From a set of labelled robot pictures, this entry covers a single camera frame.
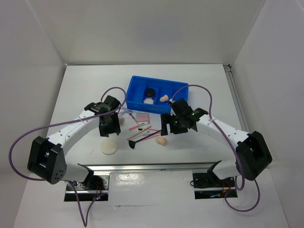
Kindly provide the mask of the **aluminium right rail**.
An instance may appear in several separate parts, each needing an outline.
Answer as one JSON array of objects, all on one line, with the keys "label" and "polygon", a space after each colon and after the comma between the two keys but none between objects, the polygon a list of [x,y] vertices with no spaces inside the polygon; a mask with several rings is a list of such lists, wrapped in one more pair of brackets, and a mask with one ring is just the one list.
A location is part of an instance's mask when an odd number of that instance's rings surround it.
[{"label": "aluminium right rail", "polygon": [[239,98],[239,94],[238,94],[238,90],[236,87],[236,83],[232,74],[232,70],[231,70],[231,65],[223,65],[224,71],[225,71],[225,75],[228,81],[228,85],[233,97],[233,101],[236,107],[236,111],[237,111],[237,115],[240,121],[240,125],[241,125],[241,129],[242,130],[246,130],[247,132],[249,132],[249,127],[247,124],[247,120],[244,114],[244,110]]}]

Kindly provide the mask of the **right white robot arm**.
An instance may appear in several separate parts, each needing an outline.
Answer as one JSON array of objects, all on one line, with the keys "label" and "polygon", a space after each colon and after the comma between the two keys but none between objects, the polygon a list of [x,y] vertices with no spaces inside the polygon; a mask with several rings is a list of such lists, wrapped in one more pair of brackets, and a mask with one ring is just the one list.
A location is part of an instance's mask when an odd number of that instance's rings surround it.
[{"label": "right white robot arm", "polygon": [[207,180],[218,186],[228,177],[243,176],[254,181],[272,162],[261,133],[248,133],[216,120],[206,110],[193,110],[184,99],[171,103],[172,114],[161,114],[161,135],[187,133],[192,129],[204,133],[235,152],[235,160],[218,161],[208,170]]}]

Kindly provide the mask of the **eyeshadow palette clear case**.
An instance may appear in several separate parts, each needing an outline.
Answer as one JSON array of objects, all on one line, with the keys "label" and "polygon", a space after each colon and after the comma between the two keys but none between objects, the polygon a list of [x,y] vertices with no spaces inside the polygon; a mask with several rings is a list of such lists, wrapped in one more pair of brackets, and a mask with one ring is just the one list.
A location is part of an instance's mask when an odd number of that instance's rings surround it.
[{"label": "eyeshadow palette clear case", "polygon": [[120,125],[120,126],[123,126],[123,125],[124,125],[124,122],[125,122],[125,118],[124,118],[124,117],[119,118],[119,125]]}]

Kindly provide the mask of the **black fan brush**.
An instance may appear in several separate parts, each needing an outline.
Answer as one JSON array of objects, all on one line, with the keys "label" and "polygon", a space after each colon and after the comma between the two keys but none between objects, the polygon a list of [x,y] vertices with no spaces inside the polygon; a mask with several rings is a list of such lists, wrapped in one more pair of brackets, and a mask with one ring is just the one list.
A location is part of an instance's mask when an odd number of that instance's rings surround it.
[{"label": "black fan brush", "polygon": [[161,130],[158,130],[158,131],[156,131],[156,132],[154,132],[154,133],[151,133],[151,134],[149,134],[149,135],[147,135],[147,136],[145,136],[145,137],[143,137],[143,138],[141,138],[141,139],[139,139],[139,140],[136,140],[136,141],[129,140],[129,141],[128,141],[129,147],[130,147],[131,149],[134,149],[134,148],[135,148],[135,145],[136,145],[138,142],[141,142],[141,141],[143,141],[143,140],[146,140],[146,139],[148,139],[148,138],[151,138],[152,136],[154,136],[154,135],[156,135],[156,134],[158,134],[158,133],[160,133],[160,132],[161,132]]}]

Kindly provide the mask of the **black round compact jar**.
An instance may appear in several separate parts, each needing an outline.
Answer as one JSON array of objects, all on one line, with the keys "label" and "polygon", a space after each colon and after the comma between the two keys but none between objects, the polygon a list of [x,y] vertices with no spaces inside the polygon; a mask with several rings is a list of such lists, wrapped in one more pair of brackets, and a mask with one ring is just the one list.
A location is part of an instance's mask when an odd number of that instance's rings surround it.
[{"label": "black round compact jar", "polygon": [[155,97],[155,94],[156,94],[156,92],[153,88],[147,88],[145,90],[145,95],[147,98],[153,98],[153,97]]}]

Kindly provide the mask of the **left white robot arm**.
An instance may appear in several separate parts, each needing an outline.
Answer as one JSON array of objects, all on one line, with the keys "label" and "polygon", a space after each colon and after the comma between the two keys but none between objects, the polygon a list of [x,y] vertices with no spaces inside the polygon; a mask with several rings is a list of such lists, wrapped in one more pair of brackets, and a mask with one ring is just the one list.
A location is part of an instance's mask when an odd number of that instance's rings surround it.
[{"label": "left white robot arm", "polygon": [[68,151],[86,134],[97,128],[101,137],[121,132],[117,110],[120,102],[107,96],[104,101],[88,104],[74,123],[60,131],[32,142],[27,168],[50,184],[75,181],[82,189],[94,187],[101,179],[93,170],[82,164],[67,164]]}]

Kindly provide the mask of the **pink thin brush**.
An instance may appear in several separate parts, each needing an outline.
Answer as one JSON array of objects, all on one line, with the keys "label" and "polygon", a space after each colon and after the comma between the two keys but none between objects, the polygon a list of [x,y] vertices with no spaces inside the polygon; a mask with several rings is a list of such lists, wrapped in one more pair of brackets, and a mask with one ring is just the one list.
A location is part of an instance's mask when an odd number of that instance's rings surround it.
[{"label": "pink thin brush", "polygon": [[145,140],[149,140],[149,139],[152,139],[152,138],[155,138],[155,137],[158,137],[158,136],[160,136],[161,134],[160,133],[158,133],[158,134],[155,134],[155,135],[153,135],[153,136],[151,136],[151,137],[149,137],[149,138],[146,138],[146,139],[144,139],[144,140],[138,140],[137,142],[141,142],[141,141],[145,141]]}]

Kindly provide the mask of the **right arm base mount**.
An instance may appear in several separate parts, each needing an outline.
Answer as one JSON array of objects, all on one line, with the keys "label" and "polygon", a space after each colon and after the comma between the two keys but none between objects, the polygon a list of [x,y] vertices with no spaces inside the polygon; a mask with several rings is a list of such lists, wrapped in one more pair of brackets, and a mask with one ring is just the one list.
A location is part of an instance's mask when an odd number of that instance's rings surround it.
[{"label": "right arm base mount", "polygon": [[228,198],[237,198],[237,190],[233,177],[220,180],[211,176],[206,170],[192,171],[189,185],[194,189],[196,200],[221,199],[228,193]]}]

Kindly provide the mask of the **blue divided plastic bin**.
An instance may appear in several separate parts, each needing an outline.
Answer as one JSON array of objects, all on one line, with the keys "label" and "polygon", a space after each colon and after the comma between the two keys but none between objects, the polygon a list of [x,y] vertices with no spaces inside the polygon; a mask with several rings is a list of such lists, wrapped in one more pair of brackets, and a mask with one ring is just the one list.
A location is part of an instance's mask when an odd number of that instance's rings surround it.
[{"label": "blue divided plastic bin", "polygon": [[[188,101],[188,88],[184,88],[178,92],[180,88],[183,88],[187,85],[187,83],[178,81],[170,81],[143,76],[132,76],[126,93],[127,108],[154,114],[170,113],[171,107],[168,102],[161,103],[159,99],[164,95],[168,95],[169,99],[173,98],[174,101],[180,98]],[[143,100],[147,98],[145,95],[145,90],[147,88],[153,88],[156,92],[155,97],[153,97],[153,105],[143,103]]]}]

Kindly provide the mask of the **gold eyebrow pencil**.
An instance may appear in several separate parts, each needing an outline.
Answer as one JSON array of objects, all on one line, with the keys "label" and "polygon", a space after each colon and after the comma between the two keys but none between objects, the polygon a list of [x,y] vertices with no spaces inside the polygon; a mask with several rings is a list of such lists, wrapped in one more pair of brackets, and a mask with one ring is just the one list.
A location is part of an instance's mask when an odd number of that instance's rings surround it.
[{"label": "gold eyebrow pencil", "polygon": [[151,125],[149,125],[149,126],[143,128],[142,130],[140,130],[139,132],[137,132],[137,133],[135,133],[134,135],[130,136],[130,137],[127,138],[126,140],[130,140],[130,139],[132,139],[132,138],[138,136],[139,134],[141,134],[142,132],[146,131],[146,130],[149,129],[150,127],[151,127]]}]

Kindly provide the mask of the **octagonal gold mirror compact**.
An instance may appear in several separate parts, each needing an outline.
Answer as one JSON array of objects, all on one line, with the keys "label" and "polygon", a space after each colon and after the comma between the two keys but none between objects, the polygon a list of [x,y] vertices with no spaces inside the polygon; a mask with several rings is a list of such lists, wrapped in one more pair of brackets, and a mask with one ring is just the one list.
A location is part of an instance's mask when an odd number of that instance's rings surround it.
[{"label": "octagonal gold mirror compact", "polygon": [[154,99],[151,97],[147,97],[143,100],[144,104],[148,104],[148,105],[153,105],[154,104]]}]

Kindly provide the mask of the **beige makeup sponge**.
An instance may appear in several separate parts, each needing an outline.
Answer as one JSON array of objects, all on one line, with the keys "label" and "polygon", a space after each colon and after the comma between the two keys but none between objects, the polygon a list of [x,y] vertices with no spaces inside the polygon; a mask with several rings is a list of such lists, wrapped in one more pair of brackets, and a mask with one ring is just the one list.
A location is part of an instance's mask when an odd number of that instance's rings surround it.
[{"label": "beige makeup sponge", "polygon": [[166,146],[168,141],[166,138],[163,138],[163,137],[157,137],[156,138],[156,142],[159,144],[159,145],[162,145],[162,146]]},{"label": "beige makeup sponge", "polygon": [[164,95],[164,96],[162,96],[162,97],[159,99],[159,101],[160,101],[161,103],[165,103],[165,102],[169,101],[169,96],[168,96],[168,95]]}]

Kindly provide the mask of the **pink pouch with brush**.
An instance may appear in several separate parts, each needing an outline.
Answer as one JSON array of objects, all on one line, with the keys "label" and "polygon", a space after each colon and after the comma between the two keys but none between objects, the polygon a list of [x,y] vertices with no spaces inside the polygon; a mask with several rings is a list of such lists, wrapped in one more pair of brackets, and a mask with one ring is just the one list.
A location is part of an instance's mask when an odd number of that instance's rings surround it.
[{"label": "pink pouch with brush", "polygon": [[135,119],[139,123],[141,123],[141,122],[149,122],[150,121],[148,113],[137,113],[136,116],[135,116]]}]

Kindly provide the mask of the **clear white pencil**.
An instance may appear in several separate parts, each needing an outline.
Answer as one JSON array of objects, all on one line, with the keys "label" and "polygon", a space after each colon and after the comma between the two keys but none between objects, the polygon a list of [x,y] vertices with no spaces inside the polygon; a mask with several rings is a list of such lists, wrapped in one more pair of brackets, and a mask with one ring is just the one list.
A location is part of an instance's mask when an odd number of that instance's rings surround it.
[{"label": "clear white pencil", "polygon": [[153,136],[153,135],[155,135],[155,134],[157,134],[157,133],[158,133],[158,132],[151,133],[151,134],[149,134],[149,135],[147,135],[147,136],[141,138],[140,140],[144,140],[144,139],[146,139],[146,138],[149,138],[149,137],[151,137],[151,136]]}]

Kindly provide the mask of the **round beige powder puff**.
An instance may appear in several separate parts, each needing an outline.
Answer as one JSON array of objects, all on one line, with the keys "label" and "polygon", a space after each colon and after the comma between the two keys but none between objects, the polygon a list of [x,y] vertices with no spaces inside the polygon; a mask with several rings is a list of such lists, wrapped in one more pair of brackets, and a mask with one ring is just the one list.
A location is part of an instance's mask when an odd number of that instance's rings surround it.
[{"label": "round beige powder puff", "polygon": [[100,144],[100,150],[105,155],[113,155],[117,152],[117,142],[114,139],[105,139]]}]

